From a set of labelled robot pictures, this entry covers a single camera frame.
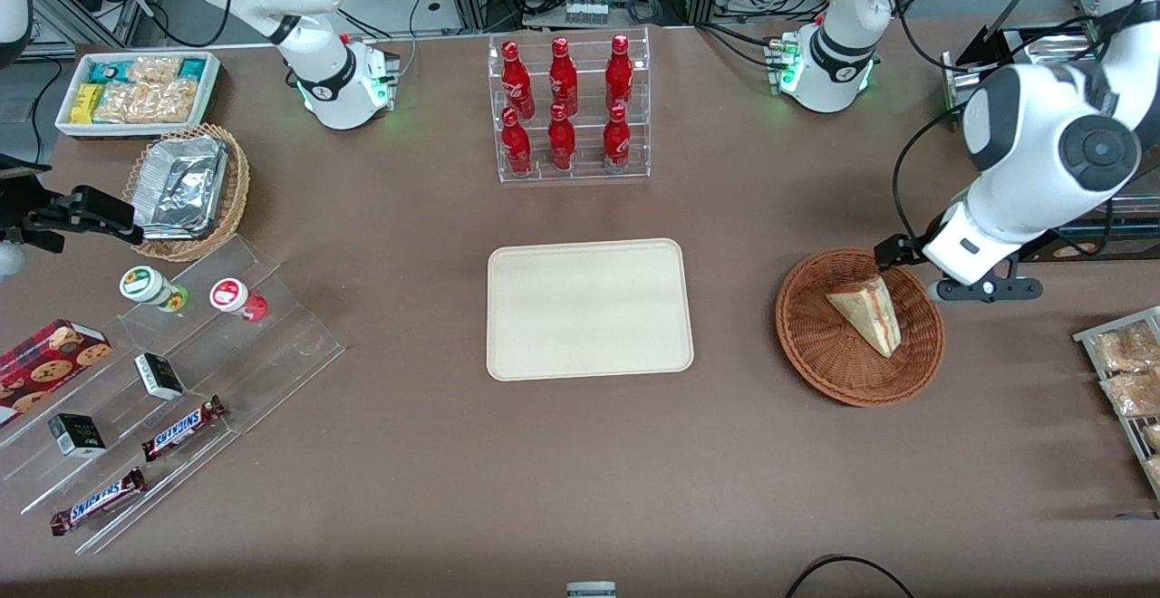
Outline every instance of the cookie box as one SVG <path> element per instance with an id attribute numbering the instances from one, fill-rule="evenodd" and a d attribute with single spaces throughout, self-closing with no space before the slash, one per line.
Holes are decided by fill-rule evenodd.
<path id="1" fill-rule="evenodd" d="M 77 95 L 81 87 L 90 82 L 93 70 L 101 65 L 110 65 L 115 61 L 133 60 L 138 56 L 150 57 L 181 57 L 183 60 L 203 60 L 205 65 L 201 71 L 197 82 L 197 94 L 194 99 L 193 109 L 186 123 L 74 123 L 72 121 L 72 108 L 77 102 Z M 57 111 L 57 129 L 61 134 L 72 136 L 74 139 L 152 139 L 159 134 L 169 134 L 172 131 L 198 126 L 205 121 L 215 86 L 218 81 L 218 73 L 222 65 L 218 58 L 204 50 L 143 50 L 142 52 L 99 52 L 85 54 L 77 61 L 77 71 Z"/>
<path id="2" fill-rule="evenodd" d="M 0 428 L 111 351 L 100 330 L 57 320 L 0 355 Z"/>

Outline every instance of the small jar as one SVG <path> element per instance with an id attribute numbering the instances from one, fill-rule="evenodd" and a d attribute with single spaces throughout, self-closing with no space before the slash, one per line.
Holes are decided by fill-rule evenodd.
<path id="1" fill-rule="evenodd" d="M 176 313 L 189 301 L 186 289 L 147 264 L 138 264 L 121 277 L 121 294 L 137 304 L 155 305 L 161 313 Z"/>
<path id="2" fill-rule="evenodd" d="M 237 314 L 246 322 L 266 316 L 266 297 L 253 293 L 238 279 L 220 279 L 210 291 L 210 304 L 222 313 Z"/>

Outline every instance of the red cookie box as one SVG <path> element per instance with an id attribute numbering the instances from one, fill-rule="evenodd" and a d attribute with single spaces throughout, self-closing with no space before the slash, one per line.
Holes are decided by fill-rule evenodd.
<path id="1" fill-rule="evenodd" d="M 111 351 L 100 330 L 57 320 L 0 355 L 0 428 Z"/>

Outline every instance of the beige tray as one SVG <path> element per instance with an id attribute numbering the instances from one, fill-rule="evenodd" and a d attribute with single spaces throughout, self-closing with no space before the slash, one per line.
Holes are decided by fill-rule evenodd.
<path id="1" fill-rule="evenodd" d="M 492 378 L 660 374 L 691 363 L 684 264 L 673 240 L 505 247 L 492 254 Z"/>

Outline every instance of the black box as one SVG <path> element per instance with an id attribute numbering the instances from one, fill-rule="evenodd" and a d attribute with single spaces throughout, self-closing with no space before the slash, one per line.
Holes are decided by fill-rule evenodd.
<path id="1" fill-rule="evenodd" d="M 151 395 L 164 401 L 173 401 L 186 392 L 168 359 L 161 358 L 160 355 L 138 355 L 133 364 L 137 364 L 137 375 L 140 375 L 142 382 L 145 384 L 145 392 Z"/>
<path id="2" fill-rule="evenodd" d="M 92 417 L 61 413 L 49 420 L 49 429 L 60 453 L 70 458 L 96 458 L 104 453 L 104 442 Z"/>

